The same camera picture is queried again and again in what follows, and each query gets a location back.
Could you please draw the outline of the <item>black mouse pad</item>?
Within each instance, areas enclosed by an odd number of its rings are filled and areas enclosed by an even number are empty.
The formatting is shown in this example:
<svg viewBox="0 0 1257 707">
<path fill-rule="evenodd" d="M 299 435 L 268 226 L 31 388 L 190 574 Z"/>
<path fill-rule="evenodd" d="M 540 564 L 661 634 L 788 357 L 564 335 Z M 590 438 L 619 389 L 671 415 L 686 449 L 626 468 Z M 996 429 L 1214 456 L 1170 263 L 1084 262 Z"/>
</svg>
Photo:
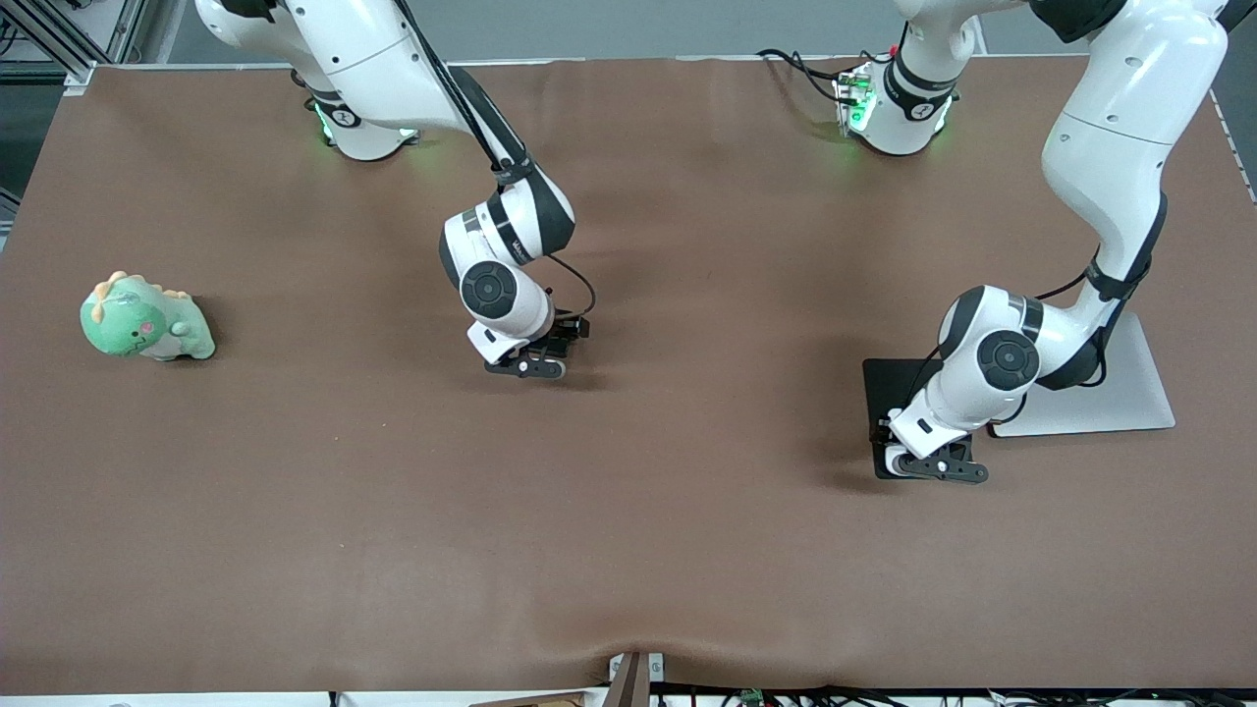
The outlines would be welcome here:
<svg viewBox="0 0 1257 707">
<path fill-rule="evenodd" d="M 865 359 L 862 374 L 869 416 L 869 442 L 871 416 L 885 413 L 892 419 L 894 408 L 906 408 L 908 403 L 911 403 L 911 399 L 923 387 L 924 382 L 940 369 L 941 362 L 936 361 L 936 359 Z M 965 442 L 970 447 L 970 435 L 957 440 Z M 889 476 L 884 465 L 885 448 L 872 447 L 871 444 L 874 476 L 876 478 L 882 481 L 925 481 Z"/>
</svg>

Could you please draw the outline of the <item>brown table cover mat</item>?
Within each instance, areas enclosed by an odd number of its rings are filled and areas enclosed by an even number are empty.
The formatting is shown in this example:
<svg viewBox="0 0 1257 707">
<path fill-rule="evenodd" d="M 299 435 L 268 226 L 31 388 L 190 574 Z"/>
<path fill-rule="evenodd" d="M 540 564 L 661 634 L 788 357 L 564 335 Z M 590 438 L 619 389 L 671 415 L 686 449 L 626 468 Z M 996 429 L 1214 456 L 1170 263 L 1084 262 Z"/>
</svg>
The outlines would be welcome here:
<svg viewBox="0 0 1257 707">
<path fill-rule="evenodd" d="M 884 159 L 781 65 L 476 67 L 595 282 L 569 374 L 488 374 L 437 255 L 471 138 L 321 143 L 287 72 L 107 69 L 0 254 L 0 694 L 563 689 L 618 652 L 732 687 L 1257 687 L 1257 208 L 1214 104 L 1139 315 L 1177 426 L 874 476 L 861 365 L 970 286 L 1090 260 L 1040 151 L 1084 62 L 980 58 Z M 211 359 L 101 353 L 112 273 Z"/>
</svg>

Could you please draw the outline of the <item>silver closed laptop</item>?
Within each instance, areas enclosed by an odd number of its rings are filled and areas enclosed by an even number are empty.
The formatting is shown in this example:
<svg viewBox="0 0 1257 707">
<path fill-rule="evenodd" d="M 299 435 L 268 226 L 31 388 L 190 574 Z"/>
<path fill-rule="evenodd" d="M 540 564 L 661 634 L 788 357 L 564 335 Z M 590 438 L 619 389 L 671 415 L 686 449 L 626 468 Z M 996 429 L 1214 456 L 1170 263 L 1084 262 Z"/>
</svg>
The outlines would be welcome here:
<svg viewBox="0 0 1257 707">
<path fill-rule="evenodd" d="M 1106 377 L 1095 387 L 1050 390 L 1040 384 L 1024 395 L 1011 421 L 992 421 L 994 437 L 1055 437 L 1141 431 L 1175 426 L 1151 348 L 1138 315 L 1126 312 L 1106 346 Z"/>
</svg>

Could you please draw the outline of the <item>green dinosaur plush toy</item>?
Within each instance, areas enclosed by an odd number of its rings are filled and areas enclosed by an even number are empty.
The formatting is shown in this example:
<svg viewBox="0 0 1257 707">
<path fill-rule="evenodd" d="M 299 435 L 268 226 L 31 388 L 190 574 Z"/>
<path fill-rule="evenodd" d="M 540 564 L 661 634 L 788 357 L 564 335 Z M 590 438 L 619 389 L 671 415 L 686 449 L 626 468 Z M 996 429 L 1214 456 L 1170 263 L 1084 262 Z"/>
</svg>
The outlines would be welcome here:
<svg viewBox="0 0 1257 707">
<path fill-rule="evenodd" d="M 101 353 L 160 362 L 211 359 L 216 342 L 192 296 L 117 270 L 80 304 L 80 327 Z"/>
</svg>

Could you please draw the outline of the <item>aluminium frame profile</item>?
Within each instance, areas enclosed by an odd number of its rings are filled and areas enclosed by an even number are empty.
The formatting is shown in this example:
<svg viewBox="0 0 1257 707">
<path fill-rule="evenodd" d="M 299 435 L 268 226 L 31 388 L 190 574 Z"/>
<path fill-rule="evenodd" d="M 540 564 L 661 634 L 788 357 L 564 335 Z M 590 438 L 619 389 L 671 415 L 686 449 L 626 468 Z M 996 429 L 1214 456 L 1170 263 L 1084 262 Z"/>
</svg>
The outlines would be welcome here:
<svg viewBox="0 0 1257 707">
<path fill-rule="evenodd" d="M 80 96 L 96 69 L 136 55 L 150 0 L 0 0 L 0 86 Z"/>
</svg>

